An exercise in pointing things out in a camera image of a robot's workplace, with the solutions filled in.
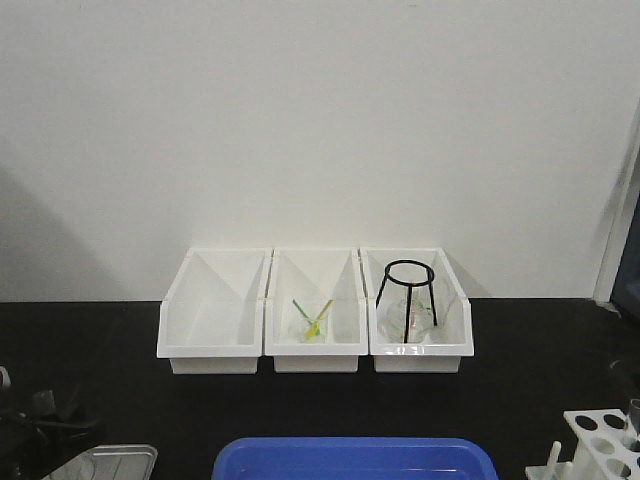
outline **test tube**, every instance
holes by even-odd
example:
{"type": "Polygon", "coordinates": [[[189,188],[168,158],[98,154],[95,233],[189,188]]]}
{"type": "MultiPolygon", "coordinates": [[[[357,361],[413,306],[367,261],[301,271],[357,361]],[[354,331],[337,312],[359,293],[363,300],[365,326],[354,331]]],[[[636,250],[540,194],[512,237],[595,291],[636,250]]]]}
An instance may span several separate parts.
{"type": "Polygon", "coordinates": [[[632,398],[629,401],[629,410],[624,422],[622,443],[629,450],[640,451],[640,398],[632,398]]]}

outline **test tube rack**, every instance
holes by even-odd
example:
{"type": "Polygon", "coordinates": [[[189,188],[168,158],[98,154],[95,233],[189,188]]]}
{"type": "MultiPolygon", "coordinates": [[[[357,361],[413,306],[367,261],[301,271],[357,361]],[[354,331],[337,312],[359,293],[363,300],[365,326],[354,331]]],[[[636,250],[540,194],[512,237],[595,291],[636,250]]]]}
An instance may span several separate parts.
{"type": "Polygon", "coordinates": [[[553,443],[547,465],[526,467],[529,480],[640,480],[640,450],[622,443],[625,416],[617,409],[564,412],[578,437],[570,462],[558,462],[562,445],[553,443]]]}

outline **white wall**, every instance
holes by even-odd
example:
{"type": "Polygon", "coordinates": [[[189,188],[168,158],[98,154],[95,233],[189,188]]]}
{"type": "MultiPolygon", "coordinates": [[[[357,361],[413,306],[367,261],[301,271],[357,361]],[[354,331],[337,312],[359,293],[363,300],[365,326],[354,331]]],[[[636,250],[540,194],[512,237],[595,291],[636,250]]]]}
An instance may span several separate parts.
{"type": "Polygon", "coordinates": [[[442,246],[590,297],[640,2],[6,1],[0,300],[161,299],[189,245],[442,246]]]}

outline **glassware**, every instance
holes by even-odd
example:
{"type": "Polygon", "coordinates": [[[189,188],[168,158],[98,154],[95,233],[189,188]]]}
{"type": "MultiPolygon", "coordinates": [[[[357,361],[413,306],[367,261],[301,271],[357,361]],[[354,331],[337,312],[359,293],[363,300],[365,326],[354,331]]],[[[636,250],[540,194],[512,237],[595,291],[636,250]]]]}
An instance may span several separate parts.
{"type": "MultiPolygon", "coordinates": [[[[393,343],[403,343],[406,320],[407,299],[403,298],[389,305],[386,321],[382,322],[381,325],[383,333],[393,343]]],[[[412,298],[409,311],[407,343],[422,342],[430,328],[433,328],[433,313],[431,313],[431,308],[426,306],[421,300],[415,297],[412,298]]]]}
{"type": "Polygon", "coordinates": [[[629,401],[629,410],[624,422],[622,443],[633,452],[640,452],[640,398],[629,401]]]}

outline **white plastic bin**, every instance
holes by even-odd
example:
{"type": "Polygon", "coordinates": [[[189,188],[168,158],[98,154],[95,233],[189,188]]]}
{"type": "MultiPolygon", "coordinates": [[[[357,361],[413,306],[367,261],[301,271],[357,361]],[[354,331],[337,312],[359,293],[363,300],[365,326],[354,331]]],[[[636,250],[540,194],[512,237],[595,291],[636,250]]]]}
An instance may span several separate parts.
{"type": "Polygon", "coordinates": [[[270,249],[190,249],[160,307],[173,373],[255,373],[270,249]]]}
{"type": "Polygon", "coordinates": [[[360,257],[367,291],[369,351],[376,371],[457,372],[461,357],[473,356],[471,304],[442,249],[361,248],[360,257]],[[376,309],[385,266],[400,259],[426,263],[435,272],[433,290],[438,326],[428,330],[420,343],[396,343],[379,328],[389,304],[404,298],[402,289],[385,286],[376,309]]]}
{"type": "Polygon", "coordinates": [[[366,318],[356,249],[274,251],[265,307],[265,354],[273,356],[276,372],[356,372],[358,356],[368,351],[366,318]],[[311,322],[329,300],[333,303],[318,329],[319,339],[308,337],[311,322]]]}

